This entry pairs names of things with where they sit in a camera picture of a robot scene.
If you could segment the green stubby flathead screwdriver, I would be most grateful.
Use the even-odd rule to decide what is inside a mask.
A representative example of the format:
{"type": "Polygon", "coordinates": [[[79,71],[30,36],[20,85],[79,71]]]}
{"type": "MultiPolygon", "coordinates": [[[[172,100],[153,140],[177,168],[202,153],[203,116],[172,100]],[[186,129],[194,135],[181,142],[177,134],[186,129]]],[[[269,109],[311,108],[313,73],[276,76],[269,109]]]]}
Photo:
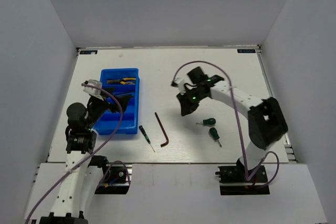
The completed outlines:
{"type": "Polygon", "coordinates": [[[202,126],[213,126],[215,124],[216,124],[215,118],[203,119],[201,122],[196,123],[196,125],[202,125],[202,126]]]}

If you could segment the long brown ball-end hex key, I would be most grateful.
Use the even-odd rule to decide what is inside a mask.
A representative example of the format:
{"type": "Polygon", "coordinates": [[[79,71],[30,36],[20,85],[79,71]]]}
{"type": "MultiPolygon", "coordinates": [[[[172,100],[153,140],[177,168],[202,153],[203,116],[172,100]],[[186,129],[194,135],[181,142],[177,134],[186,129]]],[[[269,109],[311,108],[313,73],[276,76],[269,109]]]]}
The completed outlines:
{"type": "Polygon", "coordinates": [[[135,92],[134,91],[127,91],[127,92],[117,92],[117,93],[112,93],[111,95],[114,97],[120,97],[123,95],[131,95],[134,96],[135,92]]]}

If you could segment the large brown hex key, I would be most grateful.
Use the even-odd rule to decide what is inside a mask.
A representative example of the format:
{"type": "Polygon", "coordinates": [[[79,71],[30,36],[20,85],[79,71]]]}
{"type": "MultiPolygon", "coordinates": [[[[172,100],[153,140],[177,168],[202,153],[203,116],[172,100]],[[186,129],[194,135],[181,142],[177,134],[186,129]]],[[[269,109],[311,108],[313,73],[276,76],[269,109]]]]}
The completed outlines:
{"type": "Polygon", "coordinates": [[[164,137],[165,137],[165,142],[162,143],[162,144],[160,145],[160,147],[165,147],[165,146],[167,146],[167,145],[169,144],[169,137],[168,137],[168,135],[167,135],[167,133],[166,133],[166,130],[165,130],[165,128],[164,128],[164,126],[163,126],[163,124],[162,124],[160,118],[159,118],[159,115],[158,115],[156,112],[154,112],[154,115],[155,115],[155,117],[156,117],[156,119],[157,119],[157,122],[158,122],[158,124],[159,124],[159,126],[160,126],[160,129],[161,129],[161,131],[162,131],[162,133],[163,133],[163,135],[164,135],[164,137]]]}

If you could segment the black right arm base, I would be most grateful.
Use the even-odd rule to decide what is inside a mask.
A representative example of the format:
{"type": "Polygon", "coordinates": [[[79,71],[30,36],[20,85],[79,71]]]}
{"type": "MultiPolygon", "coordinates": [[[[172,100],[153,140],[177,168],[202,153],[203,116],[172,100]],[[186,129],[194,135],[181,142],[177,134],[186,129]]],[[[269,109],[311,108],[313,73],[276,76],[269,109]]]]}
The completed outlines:
{"type": "Polygon", "coordinates": [[[222,196],[252,196],[269,195],[268,177],[265,167],[262,165],[251,180],[245,180],[245,176],[237,166],[219,166],[215,172],[219,179],[219,189],[222,196]]]}

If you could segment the yellow black long-nose pliers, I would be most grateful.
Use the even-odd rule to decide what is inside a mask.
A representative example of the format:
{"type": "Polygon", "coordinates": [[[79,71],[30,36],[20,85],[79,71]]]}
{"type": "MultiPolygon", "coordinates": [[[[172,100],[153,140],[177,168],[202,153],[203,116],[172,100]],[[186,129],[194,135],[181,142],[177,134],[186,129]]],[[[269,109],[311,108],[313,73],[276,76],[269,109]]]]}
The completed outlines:
{"type": "Polygon", "coordinates": [[[117,81],[117,84],[121,85],[134,85],[136,83],[136,78],[122,78],[117,81]]]}

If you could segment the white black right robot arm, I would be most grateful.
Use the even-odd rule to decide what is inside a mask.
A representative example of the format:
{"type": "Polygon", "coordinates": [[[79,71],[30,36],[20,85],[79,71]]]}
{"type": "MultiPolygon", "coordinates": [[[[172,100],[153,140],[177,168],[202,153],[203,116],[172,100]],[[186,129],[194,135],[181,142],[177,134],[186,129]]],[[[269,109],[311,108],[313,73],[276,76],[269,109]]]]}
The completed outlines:
{"type": "Polygon", "coordinates": [[[250,142],[242,146],[242,156],[237,160],[237,175],[247,182],[256,175],[269,149],[288,132],[288,125],[278,101],[269,97],[260,99],[236,89],[228,77],[209,77],[201,67],[188,74],[191,83],[174,78],[171,85],[177,87],[177,99],[181,115],[186,116],[198,108],[206,98],[221,102],[234,110],[235,116],[244,116],[248,122],[250,142]]]}

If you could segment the yellow bent-nose pliers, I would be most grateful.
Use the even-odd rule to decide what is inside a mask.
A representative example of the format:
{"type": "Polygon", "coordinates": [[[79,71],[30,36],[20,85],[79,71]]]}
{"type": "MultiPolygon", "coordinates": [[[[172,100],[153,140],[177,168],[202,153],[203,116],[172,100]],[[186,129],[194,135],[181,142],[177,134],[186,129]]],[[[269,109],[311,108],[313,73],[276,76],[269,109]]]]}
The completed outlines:
{"type": "Polygon", "coordinates": [[[120,84],[122,79],[110,79],[106,81],[106,84],[120,84]]]}

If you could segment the black green precision screwdriver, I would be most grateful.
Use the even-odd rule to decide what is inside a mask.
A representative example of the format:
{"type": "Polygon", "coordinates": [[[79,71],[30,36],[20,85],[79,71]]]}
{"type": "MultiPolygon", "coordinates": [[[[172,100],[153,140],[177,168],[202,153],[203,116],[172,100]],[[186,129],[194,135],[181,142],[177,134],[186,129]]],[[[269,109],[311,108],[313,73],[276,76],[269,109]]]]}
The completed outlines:
{"type": "Polygon", "coordinates": [[[146,131],[145,131],[145,129],[143,128],[142,125],[139,126],[139,130],[140,130],[140,132],[142,133],[142,135],[144,136],[144,138],[145,138],[145,140],[147,141],[147,143],[150,145],[150,147],[151,147],[151,149],[153,150],[153,152],[155,152],[155,150],[154,150],[154,148],[153,148],[153,146],[152,146],[152,144],[151,144],[151,141],[150,141],[150,139],[149,139],[149,137],[148,137],[148,135],[147,135],[147,133],[146,133],[146,131]]]}

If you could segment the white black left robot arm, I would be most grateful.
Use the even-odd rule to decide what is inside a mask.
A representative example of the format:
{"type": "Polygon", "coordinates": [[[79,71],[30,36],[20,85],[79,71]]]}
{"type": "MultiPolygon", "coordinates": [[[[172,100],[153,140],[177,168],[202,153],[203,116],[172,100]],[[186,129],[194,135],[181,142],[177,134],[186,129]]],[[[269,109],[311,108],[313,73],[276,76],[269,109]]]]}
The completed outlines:
{"type": "Polygon", "coordinates": [[[125,112],[131,97],[102,93],[91,95],[87,105],[76,102],[68,107],[65,173],[56,182],[60,190],[50,213],[40,223],[88,223],[86,208],[97,186],[111,175],[107,158],[94,151],[97,135],[92,128],[105,111],[125,112]]]}

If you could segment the green stubby screwdriver orange cap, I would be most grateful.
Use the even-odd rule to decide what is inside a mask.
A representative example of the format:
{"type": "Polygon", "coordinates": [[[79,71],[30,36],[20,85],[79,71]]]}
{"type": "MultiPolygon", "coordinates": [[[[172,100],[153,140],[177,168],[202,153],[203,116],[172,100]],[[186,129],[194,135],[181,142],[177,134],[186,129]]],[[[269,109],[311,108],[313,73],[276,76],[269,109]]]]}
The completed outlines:
{"type": "Polygon", "coordinates": [[[217,131],[217,129],[215,127],[211,127],[209,129],[209,135],[214,140],[214,142],[216,142],[219,145],[219,147],[222,148],[222,145],[221,145],[221,143],[219,141],[220,137],[219,137],[218,131],[217,131]]]}

